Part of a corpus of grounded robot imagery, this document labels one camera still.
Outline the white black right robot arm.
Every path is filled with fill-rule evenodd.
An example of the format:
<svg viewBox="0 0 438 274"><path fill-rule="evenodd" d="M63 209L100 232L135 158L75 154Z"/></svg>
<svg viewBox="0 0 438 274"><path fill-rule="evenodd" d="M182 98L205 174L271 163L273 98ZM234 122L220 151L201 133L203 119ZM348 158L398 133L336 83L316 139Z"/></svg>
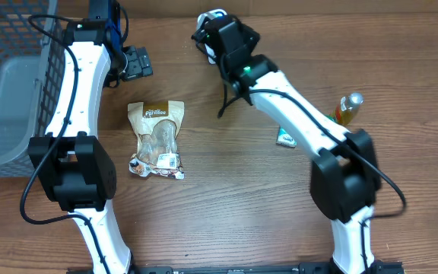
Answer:
<svg viewBox="0 0 438 274"><path fill-rule="evenodd" d="M331 271L369 273L375 269L369 219L381 185L372 140L363 130L350 132L333 122L268 57L254 55L259 38L223 10L200 14L192 35L218 66L224 90L269 115L311 159L310 195L332 224Z"/></svg>

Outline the small teal gum pack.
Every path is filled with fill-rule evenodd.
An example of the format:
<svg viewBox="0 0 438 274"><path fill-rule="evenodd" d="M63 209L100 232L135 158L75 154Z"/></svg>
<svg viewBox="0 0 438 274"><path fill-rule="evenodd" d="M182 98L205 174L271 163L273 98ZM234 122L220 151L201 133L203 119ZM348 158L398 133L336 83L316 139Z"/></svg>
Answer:
<svg viewBox="0 0 438 274"><path fill-rule="evenodd" d="M282 127L278 130L276 144L288 148L295 148L297 146L296 141Z"/></svg>

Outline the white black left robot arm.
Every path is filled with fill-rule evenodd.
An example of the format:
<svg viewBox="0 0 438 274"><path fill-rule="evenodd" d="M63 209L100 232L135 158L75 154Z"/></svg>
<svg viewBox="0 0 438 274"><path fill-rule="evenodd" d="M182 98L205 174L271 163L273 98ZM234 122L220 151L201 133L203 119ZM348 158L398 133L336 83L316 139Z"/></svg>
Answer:
<svg viewBox="0 0 438 274"><path fill-rule="evenodd" d="M68 19L56 37L65 54L65 68L56 110L44 135L29 141L35 168L20 201L22 218L35 225L71 219L89 250L91 273L134 273L134 258L126 246L113 211L116 167L97 137L104 88L152 75L147 50L125 46L129 33L126 10L110 0L90 2L88 16ZM37 221L25 211L34 181L63 214Z"/></svg>

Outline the brown snack bag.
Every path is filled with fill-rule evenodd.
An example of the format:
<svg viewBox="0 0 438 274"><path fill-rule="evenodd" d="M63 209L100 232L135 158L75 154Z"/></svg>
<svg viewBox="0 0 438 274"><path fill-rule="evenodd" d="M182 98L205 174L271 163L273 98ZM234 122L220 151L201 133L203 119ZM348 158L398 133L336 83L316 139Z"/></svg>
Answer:
<svg viewBox="0 0 438 274"><path fill-rule="evenodd" d="M140 177L151 174L182 180L185 172L176 142L185 115L182 101L137 102L128 105L128 118L137 136L137 151L129 171Z"/></svg>

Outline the yellow oil bottle silver cap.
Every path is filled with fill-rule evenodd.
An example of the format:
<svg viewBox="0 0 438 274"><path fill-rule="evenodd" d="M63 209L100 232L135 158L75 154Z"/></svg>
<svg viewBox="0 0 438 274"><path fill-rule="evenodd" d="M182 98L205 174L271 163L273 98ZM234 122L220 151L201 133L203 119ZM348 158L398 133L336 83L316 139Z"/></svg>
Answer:
<svg viewBox="0 0 438 274"><path fill-rule="evenodd" d="M339 125L347 126L357 115L362 104L361 93L354 92L342 97L332 113L333 120Z"/></svg>

